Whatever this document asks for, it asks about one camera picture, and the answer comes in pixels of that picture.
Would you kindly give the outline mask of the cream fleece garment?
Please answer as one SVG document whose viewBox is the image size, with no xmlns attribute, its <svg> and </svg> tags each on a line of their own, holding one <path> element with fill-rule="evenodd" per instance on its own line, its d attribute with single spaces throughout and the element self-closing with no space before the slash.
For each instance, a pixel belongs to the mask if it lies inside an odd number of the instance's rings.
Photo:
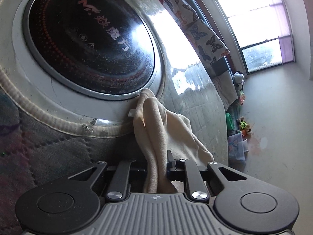
<svg viewBox="0 0 313 235">
<path fill-rule="evenodd" d="M 214 161 L 211 152 L 193 134 L 187 117 L 169 111 L 149 89 L 143 89 L 133 117 L 134 134 L 148 163 L 145 193 L 183 192 L 183 183 L 167 178 L 167 151 L 175 159 L 185 158 L 205 166 Z"/>
</svg>

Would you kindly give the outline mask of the clear plastic storage box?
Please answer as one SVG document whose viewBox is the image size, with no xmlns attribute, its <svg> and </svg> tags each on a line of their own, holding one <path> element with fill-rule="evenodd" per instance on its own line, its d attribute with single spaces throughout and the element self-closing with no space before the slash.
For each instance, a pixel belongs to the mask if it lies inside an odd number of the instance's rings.
<svg viewBox="0 0 313 235">
<path fill-rule="evenodd" d="M 241 131 L 236 130 L 228 137 L 229 162 L 245 163 L 248 151 L 248 142 L 243 139 Z"/>
</svg>

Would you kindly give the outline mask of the green plastic bowl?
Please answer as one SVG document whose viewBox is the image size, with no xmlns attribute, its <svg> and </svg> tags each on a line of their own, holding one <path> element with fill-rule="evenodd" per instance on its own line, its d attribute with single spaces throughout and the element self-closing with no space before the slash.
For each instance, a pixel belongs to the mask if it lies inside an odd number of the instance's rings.
<svg viewBox="0 0 313 235">
<path fill-rule="evenodd" d="M 227 133 L 228 135 L 232 135 L 235 127 L 233 125 L 232 116 L 230 113 L 226 113 L 226 124 L 227 124 Z"/>
</svg>

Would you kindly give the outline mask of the brown green plush toys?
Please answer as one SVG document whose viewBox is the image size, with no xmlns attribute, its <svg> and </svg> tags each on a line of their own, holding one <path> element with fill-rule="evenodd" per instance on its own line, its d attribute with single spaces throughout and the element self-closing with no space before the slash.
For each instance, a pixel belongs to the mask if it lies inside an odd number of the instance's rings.
<svg viewBox="0 0 313 235">
<path fill-rule="evenodd" d="M 251 126 L 246 122 L 244 117 L 240 117 L 236 120 L 238 129 L 241 131 L 243 137 L 251 134 Z"/>
</svg>

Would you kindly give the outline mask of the quilted star tablecloth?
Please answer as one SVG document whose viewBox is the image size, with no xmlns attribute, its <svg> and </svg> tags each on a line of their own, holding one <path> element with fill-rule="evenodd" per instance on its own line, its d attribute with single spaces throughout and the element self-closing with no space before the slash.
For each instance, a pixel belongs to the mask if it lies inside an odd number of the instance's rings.
<svg viewBox="0 0 313 235">
<path fill-rule="evenodd" d="M 20 234 L 17 199 L 29 189 L 97 160 L 144 160 L 133 123 L 109 118 L 109 106 L 68 91 L 39 68 L 25 47 L 21 17 L 27 0 L 1 0 L 1 234 Z M 162 51 L 166 76 L 157 93 L 165 107 L 191 122 L 217 162 L 227 165 L 224 107 L 211 77 L 169 20 Z"/>
</svg>

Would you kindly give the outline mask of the grey plain pillow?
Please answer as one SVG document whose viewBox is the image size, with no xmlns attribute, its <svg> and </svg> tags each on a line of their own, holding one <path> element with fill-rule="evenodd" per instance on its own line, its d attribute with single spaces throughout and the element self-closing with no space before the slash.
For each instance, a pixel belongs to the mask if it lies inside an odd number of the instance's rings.
<svg viewBox="0 0 313 235">
<path fill-rule="evenodd" d="M 215 88 L 222 100 L 224 110 L 228 108 L 238 99 L 237 90 L 233 83 L 232 76 L 227 70 L 223 74 L 213 79 Z"/>
</svg>

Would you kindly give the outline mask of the blue corner sofa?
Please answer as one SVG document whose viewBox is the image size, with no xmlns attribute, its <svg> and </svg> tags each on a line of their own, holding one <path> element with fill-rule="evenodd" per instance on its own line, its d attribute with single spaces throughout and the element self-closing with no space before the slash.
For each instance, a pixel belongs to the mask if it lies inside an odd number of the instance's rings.
<svg viewBox="0 0 313 235">
<path fill-rule="evenodd" d="M 195 0 L 159 0 L 196 51 L 213 81 L 226 111 L 228 135 L 239 132 L 231 107 L 239 98 L 235 79 L 228 63 L 229 50 L 211 27 Z"/>
</svg>

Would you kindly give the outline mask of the white black plush toy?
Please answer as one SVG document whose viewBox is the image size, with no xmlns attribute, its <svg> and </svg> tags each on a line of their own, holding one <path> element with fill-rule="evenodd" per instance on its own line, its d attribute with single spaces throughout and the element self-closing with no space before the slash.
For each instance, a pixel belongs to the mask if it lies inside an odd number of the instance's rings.
<svg viewBox="0 0 313 235">
<path fill-rule="evenodd" d="M 235 74 L 233 75 L 233 79 L 235 81 L 235 84 L 236 84 L 236 87 L 242 91 L 243 90 L 243 87 L 244 87 L 244 84 L 245 84 L 245 77 L 244 77 L 244 74 L 240 71 L 237 71 L 235 72 Z"/>
</svg>

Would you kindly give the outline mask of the large butterfly print pillow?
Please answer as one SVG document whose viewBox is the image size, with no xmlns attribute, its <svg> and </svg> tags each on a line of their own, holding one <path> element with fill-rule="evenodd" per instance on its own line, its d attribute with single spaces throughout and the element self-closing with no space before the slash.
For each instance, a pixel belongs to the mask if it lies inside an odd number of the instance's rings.
<svg viewBox="0 0 313 235">
<path fill-rule="evenodd" d="M 212 65 L 229 54 L 224 42 L 202 19 L 196 20 L 184 34 L 204 66 Z"/>
</svg>

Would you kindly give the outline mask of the round black induction cooktop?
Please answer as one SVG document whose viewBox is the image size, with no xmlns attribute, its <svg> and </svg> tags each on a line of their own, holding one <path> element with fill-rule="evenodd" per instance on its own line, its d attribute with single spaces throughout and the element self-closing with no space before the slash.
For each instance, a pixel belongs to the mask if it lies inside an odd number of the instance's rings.
<svg viewBox="0 0 313 235">
<path fill-rule="evenodd" d="M 124 0 L 29 0 L 23 34 L 43 70 L 88 97 L 133 98 L 156 74 L 150 31 Z"/>
</svg>

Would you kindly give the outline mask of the small butterfly print pillow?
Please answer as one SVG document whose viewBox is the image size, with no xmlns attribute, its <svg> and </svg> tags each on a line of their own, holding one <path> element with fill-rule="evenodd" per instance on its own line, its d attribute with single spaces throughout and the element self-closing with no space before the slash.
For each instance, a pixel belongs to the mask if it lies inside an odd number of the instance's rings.
<svg viewBox="0 0 313 235">
<path fill-rule="evenodd" d="M 163 5 L 182 29 L 199 19 L 196 11 L 185 0 L 164 0 Z"/>
</svg>

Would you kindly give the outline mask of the window with frame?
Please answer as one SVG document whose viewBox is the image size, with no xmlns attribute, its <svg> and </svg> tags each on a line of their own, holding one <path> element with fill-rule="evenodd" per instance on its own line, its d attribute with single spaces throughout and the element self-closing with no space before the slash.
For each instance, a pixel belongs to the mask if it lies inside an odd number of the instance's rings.
<svg viewBox="0 0 313 235">
<path fill-rule="evenodd" d="M 251 74 L 295 60 L 284 0 L 201 0 L 230 49 L 233 66 Z"/>
</svg>

